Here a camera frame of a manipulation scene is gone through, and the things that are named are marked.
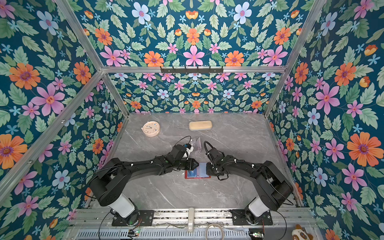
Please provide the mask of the clear acrylic card stand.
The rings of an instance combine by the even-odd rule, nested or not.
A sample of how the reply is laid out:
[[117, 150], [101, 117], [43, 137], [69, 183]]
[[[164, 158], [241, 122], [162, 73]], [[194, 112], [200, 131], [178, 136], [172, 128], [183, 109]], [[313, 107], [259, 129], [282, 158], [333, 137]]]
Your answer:
[[191, 145], [194, 148], [194, 152], [200, 153], [202, 150], [202, 141], [200, 137], [192, 138]]

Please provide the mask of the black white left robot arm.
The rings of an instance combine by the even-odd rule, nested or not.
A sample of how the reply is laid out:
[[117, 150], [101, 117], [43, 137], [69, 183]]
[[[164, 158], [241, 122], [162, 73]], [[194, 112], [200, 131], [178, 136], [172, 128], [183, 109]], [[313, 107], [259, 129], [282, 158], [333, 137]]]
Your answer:
[[140, 162], [123, 162], [113, 158], [93, 174], [89, 187], [100, 206], [111, 208], [114, 217], [124, 224], [135, 225], [140, 214], [137, 206], [123, 194], [126, 185], [139, 178], [162, 176], [174, 170], [196, 169], [199, 163], [190, 157], [193, 149], [191, 144], [174, 145], [168, 154]]

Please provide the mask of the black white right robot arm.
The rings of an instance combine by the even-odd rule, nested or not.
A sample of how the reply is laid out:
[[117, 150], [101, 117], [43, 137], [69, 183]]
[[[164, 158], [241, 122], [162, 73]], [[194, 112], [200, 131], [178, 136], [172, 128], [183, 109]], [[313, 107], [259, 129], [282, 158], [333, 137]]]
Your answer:
[[253, 183], [258, 196], [245, 207], [244, 218], [249, 224], [259, 223], [267, 212], [276, 212], [293, 193], [293, 186], [271, 161], [250, 163], [225, 155], [207, 141], [203, 146], [210, 160], [206, 167], [208, 176], [224, 181], [230, 175], [236, 175]]

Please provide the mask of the red leather card holder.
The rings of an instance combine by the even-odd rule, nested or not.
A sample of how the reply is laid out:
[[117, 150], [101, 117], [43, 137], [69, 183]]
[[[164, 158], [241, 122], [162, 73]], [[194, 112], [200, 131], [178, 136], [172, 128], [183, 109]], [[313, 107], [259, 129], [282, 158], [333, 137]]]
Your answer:
[[185, 179], [210, 179], [211, 176], [207, 175], [207, 164], [199, 163], [196, 169], [185, 171]]

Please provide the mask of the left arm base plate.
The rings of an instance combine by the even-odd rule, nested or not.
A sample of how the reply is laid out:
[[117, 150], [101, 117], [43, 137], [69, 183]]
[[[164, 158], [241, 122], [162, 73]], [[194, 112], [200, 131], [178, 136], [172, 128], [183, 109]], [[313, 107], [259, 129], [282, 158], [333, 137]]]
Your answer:
[[153, 210], [134, 210], [128, 217], [122, 217], [120, 214], [113, 213], [113, 227], [147, 227], [151, 226], [154, 220]]

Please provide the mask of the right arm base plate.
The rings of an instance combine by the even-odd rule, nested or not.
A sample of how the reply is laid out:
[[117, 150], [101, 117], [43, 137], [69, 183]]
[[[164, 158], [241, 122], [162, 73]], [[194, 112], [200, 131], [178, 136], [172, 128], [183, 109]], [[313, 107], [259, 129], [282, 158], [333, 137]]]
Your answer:
[[255, 217], [250, 211], [232, 209], [232, 221], [234, 226], [272, 226], [273, 220], [269, 211], [263, 213], [260, 217]]

